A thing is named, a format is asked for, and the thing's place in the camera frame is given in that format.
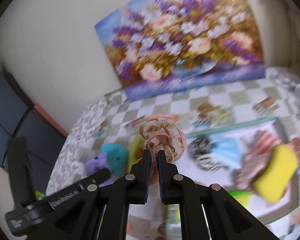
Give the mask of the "pink floral scrunchie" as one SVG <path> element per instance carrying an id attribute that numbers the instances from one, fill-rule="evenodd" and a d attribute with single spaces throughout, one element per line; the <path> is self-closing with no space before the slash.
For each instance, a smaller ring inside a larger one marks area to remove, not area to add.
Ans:
<path id="1" fill-rule="evenodd" d="M 157 157 L 159 151 L 165 152 L 166 161 L 173 163 L 179 160 L 186 149 L 185 134 L 175 126 L 175 115 L 154 115 L 149 117 L 139 128 L 143 137 L 144 149 L 151 154 L 149 184 L 159 183 Z"/>

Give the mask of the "green tissue pack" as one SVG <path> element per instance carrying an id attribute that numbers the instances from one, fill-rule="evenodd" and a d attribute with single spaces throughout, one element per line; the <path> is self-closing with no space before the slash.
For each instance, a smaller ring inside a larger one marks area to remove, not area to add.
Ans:
<path id="1" fill-rule="evenodd" d="M 229 194 L 235 198 L 242 206 L 244 206 L 246 209 L 248 208 L 249 199 L 251 196 L 251 191 L 245 191 L 245 190 L 231 190 L 229 191 Z"/>
<path id="2" fill-rule="evenodd" d="M 38 200 L 42 200 L 42 199 L 44 199 L 44 198 L 46 198 L 46 195 L 44 194 L 44 193 L 42 193 L 42 192 L 40 192 L 40 191 L 35 191 L 35 194 L 36 194 L 36 198 L 38 199 Z"/>

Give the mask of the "blue face mask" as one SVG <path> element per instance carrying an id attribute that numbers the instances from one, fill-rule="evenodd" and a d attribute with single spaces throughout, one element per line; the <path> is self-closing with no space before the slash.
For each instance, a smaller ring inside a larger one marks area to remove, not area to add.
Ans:
<path id="1" fill-rule="evenodd" d="M 234 170 L 242 166 L 242 154 L 234 138 L 211 136 L 211 154 L 214 161 L 222 163 Z"/>

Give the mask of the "floral still life painting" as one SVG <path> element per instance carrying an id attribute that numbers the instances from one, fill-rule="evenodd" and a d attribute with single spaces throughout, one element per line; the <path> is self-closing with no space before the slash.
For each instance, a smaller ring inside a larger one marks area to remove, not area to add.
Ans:
<path id="1" fill-rule="evenodd" d="M 265 77 L 248 0 L 132 0 L 94 28 L 132 101 Z"/>

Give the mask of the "teal rimmed white tray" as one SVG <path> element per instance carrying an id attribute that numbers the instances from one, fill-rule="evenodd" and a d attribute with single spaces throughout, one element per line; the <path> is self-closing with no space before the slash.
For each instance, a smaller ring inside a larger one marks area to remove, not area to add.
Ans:
<path id="1" fill-rule="evenodd" d="M 289 133 L 281 118 L 263 118 L 186 136 L 187 150 L 176 161 L 196 183 L 219 184 L 279 239 L 300 239 L 300 133 Z M 253 188 L 276 145 L 294 149 L 298 168 L 280 200 L 267 201 Z"/>

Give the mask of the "pink white zigzag cloth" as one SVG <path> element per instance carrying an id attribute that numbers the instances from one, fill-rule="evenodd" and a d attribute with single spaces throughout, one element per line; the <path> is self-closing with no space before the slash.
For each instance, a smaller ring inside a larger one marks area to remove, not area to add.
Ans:
<path id="1" fill-rule="evenodd" d="M 271 157 L 274 146 L 281 144 L 280 137 L 268 130 L 258 130 L 249 144 L 249 152 L 243 157 L 242 168 L 237 174 L 235 187 L 239 190 L 251 188 L 252 181 L 260 174 Z"/>

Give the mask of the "yellow sponge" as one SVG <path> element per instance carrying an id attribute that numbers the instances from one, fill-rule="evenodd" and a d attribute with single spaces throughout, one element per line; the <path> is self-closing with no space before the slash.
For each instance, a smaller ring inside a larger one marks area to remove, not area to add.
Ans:
<path id="1" fill-rule="evenodd" d="M 277 203 L 298 168 L 298 158 L 287 144 L 273 147 L 264 172 L 253 182 L 254 191 L 271 204 Z"/>

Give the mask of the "yellow green cloth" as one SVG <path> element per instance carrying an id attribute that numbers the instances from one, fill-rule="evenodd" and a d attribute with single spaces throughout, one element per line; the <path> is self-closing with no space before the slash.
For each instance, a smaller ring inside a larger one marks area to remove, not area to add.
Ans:
<path id="1" fill-rule="evenodd" d="M 134 140 L 128 145 L 128 165 L 127 171 L 130 172 L 132 166 L 142 161 L 145 140 L 143 136 L 137 134 Z"/>

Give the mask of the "purple tissue pack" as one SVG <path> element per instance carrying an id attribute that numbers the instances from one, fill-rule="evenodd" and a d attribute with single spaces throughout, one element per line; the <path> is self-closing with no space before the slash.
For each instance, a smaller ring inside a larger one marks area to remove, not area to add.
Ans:
<path id="1" fill-rule="evenodd" d="M 100 153 L 95 158 L 87 161 L 85 163 L 85 172 L 87 176 L 92 176 L 96 172 L 102 170 L 102 169 L 110 169 L 110 166 L 107 161 L 107 154 L 106 153 Z"/>

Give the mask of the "teal plastic toy case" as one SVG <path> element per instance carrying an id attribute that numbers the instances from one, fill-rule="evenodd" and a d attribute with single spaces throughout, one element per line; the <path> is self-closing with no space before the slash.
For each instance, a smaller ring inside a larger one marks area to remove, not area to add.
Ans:
<path id="1" fill-rule="evenodd" d="M 112 175 L 121 177 L 126 174 L 128 151 L 125 146 L 115 143 L 103 144 L 100 152 L 107 155 L 107 162 Z"/>

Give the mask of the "dark blue refrigerator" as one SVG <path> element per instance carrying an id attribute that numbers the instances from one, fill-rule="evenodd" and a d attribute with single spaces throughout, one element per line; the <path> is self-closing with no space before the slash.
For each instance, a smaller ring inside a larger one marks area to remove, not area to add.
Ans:
<path id="1" fill-rule="evenodd" d="M 26 138 L 34 188 L 45 193 L 66 137 L 22 102 L 0 70 L 0 168 L 6 172 L 8 142 L 15 137 Z"/>

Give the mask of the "black white leopard scrunchie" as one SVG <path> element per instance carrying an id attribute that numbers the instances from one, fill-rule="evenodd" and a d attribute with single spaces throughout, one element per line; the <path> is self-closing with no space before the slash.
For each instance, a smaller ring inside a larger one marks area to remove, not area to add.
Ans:
<path id="1" fill-rule="evenodd" d="M 188 152 L 196 166 L 203 171 L 218 171 L 227 169 L 227 165 L 218 160 L 216 153 L 221 149 L 221 143 L 212 141 L 207 136 L 200 136 L 188 144 Z"/>

